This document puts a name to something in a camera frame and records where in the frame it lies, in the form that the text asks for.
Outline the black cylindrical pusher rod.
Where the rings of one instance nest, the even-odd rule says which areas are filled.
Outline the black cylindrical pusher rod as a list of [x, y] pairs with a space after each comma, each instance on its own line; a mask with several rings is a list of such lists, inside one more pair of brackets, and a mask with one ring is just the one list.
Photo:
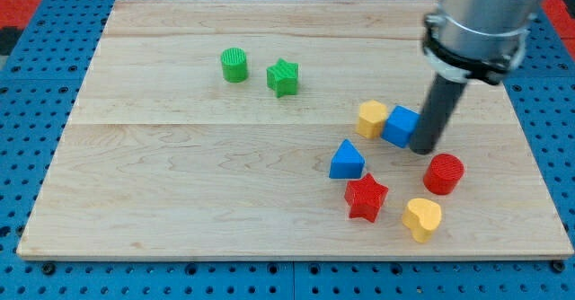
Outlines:
[[436, 74], [411, 135], [409, 148], [416, 154], [430, 154], [458, 104], [467, 82], [453, 82]]

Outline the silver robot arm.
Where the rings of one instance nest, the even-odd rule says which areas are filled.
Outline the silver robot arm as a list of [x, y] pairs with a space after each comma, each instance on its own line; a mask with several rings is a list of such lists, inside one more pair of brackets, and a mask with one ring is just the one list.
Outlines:
[[409, 148], [431, 153], [465, 87], [497, 85], [523, 61], [529, 25], [543, 0], [439, 0], [424, 16], [421, 48], [435, 78]]

